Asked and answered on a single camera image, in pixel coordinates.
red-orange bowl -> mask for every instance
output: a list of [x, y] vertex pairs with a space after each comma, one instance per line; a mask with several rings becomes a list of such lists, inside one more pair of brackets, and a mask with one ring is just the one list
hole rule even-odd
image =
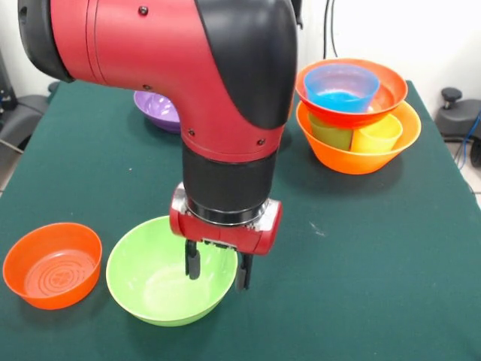
[[391, 162], [399, 153], [413, 145], [421, 134], [421, 120], [416, 111], [406, 102], [402, 102], [391, 112], [403, 125], [403, 134], [389, 152], [368, 154], [353, 153], [337, 149], [314, 138], [310, 128], [309, 108], [299, 102], [297, 108], [298, 124], [304, 132], [317, 159], [326, 167], [345, 174], [368, 174], [381, 169]]
[[[351, 64], [361, 66], [372, 71], [379, 78], [380, 88], [374, 96], [369, 112], [344, 113], [341, 111], [333, 111], [320, 107], [307, 98], [304, 87], [306, 74], [319, 66], [327, 64]], [[338, 128], [357, 129], [381, 120], [387, 113], [396, 109], [396, 107], [405, 100], [408, 88], [406, 81], [398, 73], [384, 65], [363, 59], [327, 59], [311, 64], [300, 71], [295, 82], [295, 91], [309, 109], [309, 112], [322, 122]]]
[[97, 284], [101, 255], [101, 241], [93, 230], [78, 223], [54, 223], [31, 231], [10, 249], [3, 278], [36, 308], [65, 308]]

green bowl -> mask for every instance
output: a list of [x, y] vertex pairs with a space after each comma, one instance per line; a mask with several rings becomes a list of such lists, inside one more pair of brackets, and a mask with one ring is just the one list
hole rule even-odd
[[183, 326], [211, 312], [234, 282], [237, 254], [199, 243], [201, 276], [192, 281], [185, 243], [172, 233], [168, 216], [124, 235], [107, 262], [107, 286], [120, 307], [157, 326]]

floor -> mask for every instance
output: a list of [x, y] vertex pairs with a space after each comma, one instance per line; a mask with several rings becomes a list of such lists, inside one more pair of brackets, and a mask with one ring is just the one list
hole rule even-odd
[[[449, 151], [454, 158], [458, 148], [460, 146], [459, 143], [446, 143]], [[461, 161], [458, 163], [459, 168], [461, 168], [461, 174], [464, 177], [464, 180], [470, 185], [471, 189], [473, 190], [474, 195], [476, 196], [476, 200], [478, 202], [479, 207], [481, 208], [481, 168], [474, 168], [469, 160], [469, 154], [471, 150], [471, 145], [468, 144], [466, 147], [466, 163], [461, 168], [462, 158]]]
[[14, 174], [15, 168], [20, 161], [20, 155], [15, 156], [9, 169], [0, 171], [0, 197], [3, 191], [7, 188], [8, 182], [10, 181], [12, 175]]

red robot arm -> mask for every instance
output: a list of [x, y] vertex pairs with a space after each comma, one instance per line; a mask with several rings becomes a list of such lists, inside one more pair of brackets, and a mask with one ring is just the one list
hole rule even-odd
[[183, 183], [171, 227], [187, 238], [191, 278], [200, 272], [197, 241], [241, 252], [245, 288], [252, 254], [274, 243], [282, 207], [268, 195], [292, 102], [300, 8], [300, 0], [19, 0], [23, 44], [41, 71], [175, 104]]

table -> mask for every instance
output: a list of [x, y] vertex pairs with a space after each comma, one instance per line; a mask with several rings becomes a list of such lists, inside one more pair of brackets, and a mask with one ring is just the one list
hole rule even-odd
[[271, 194], [285, 214], [274, 249], [254, 260], [252, 289], [168, 329], [124, 312], [104, 267], [122, 235], [168, 213], [180, 138], [144, 120], [131, 91], [62, 85], [0, 198], [0, 257], [38, 226], [73, 221], [101, 237], [103, 270], [60, 311], [1, 282], [0, 359], [479, 359], [479, 208], [411, 83], [408, 101], [419, 140], [365, 176], [319, 164], [291, 119]]

